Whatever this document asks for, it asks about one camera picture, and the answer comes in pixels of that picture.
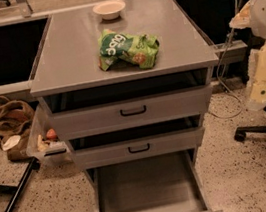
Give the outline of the middle grey drawer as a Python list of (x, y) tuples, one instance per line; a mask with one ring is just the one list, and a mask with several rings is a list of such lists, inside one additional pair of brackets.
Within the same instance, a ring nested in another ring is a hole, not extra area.
[(84, 136), (69, 144), (74, 162), (87, 169), (200, 146), (205, 131), (200, 123), (197, 115)]

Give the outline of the bottom grey drawer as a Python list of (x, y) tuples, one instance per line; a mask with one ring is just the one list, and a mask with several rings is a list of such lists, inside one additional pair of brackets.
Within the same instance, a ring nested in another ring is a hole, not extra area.
[(185, 151), (99, 167), (93, 185), (95, 212), (222, 212), (204, 200)]

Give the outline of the top grey drawer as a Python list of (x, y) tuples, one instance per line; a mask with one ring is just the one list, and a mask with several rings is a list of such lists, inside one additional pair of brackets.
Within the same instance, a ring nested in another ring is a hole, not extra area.
[(203, 114), (208, 111), (211, 94), (212, 86), (208, 84), (58, 113), (49, 108), (47, 100), (42, 97), (38, 99), (49, 116), (51, 127), (60, 139), (66, 141), (85, 135), (108, 133)]

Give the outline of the white ceramic bowl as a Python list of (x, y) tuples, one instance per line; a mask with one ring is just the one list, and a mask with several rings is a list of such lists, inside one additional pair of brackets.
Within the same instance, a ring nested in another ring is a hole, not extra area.
[(97, 4), (93, 7), (93, 12), (101, 16), (102, 19), (111, 21), (117, 19), (124, 8), (124, 1), (115, 0)]

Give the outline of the black stand leg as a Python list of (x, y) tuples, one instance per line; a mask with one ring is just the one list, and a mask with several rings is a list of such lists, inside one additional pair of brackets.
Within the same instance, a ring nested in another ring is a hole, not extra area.
[(30, 179), (29, 177), (31, 176), (33, 171), (38, 171), (40, 167), (41, 165), (39, 163), (39, 160), (37, 158), (32, 157), (29, 160), (29, 163), (27, 164), (27, 167), (23, 172), (23, 175), (21, 176), (20, 181), (17, 185), (15, 186), (5, 185), (5, 184), (0, 185), (1, 194), (11, 195), (10, 201), (8, 202), (8, 205), (6, 206), (4, 212), (14, 211), (17, 201), (20, 199), (20, 196), (24, 192), (28, 180)]

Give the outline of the brown paper bag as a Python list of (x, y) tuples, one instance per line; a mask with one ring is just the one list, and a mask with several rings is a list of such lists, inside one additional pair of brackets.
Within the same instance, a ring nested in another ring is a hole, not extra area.
[(0, 149), (10, 161), (28, 158), (27, 144), (35, 111), (22, 100), (0, 96)]

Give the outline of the red fruit in bin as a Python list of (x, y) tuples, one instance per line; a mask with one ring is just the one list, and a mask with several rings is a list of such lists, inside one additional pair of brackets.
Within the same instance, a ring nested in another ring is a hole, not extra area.
[(53, 129), (49, 129), (46, 132), (46, 139), (54, 141), (58, 139), (57, 133)]

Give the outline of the clear plastic bin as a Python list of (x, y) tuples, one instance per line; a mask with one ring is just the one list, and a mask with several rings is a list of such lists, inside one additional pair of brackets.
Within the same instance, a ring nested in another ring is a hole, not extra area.
[(59, 139), (47, 138), (47, 135), (53, 132), (53, 128), (46, 112), (40, 105), (35, 111), (26, 154), (37, 158), (41, 164), (47, 166), (70, 162), (70, 151), (67, 145)]

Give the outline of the grey drawer cabinet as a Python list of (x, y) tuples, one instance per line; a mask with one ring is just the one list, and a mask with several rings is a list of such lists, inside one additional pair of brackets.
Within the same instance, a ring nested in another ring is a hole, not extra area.
[(90, 180), (95, 212), (221, 212), (195, 170), (216, 54), (174, 0), (50, 16), (31, 93)]

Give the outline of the green rice chip bag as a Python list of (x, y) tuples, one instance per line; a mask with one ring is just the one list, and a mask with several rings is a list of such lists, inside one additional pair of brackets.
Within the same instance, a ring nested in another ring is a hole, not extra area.
[(147, 34), (132, 35), (114, 32), (110, 29), (102, 31), (99, 41), (99, 68), (103, 71), (114, 64), (125, 61), (141, 69), (151, 69), (155, 65), (159, 51), (159, 40)]

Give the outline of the grey drawer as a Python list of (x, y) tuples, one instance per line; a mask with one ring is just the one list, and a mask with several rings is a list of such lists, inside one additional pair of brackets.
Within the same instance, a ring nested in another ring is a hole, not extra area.
[(87, 169), (200, 146), (205, 131), (200, 123), (197, 115), (84, 136), (69, 144), (74, 162)]
[(58, 113), (49, 108), (47, 100), (42, 97), (38, 99), (49, 116), (51, 127), (60, 139), (66, 141), (85, 135), (108, 133), (203, 114), (208, 111), (211, 94), (212, 86), (208, 84)]
[(99, 167), (93, 185), (95, 212), (222, 212), (204, 200), (185, 151)]

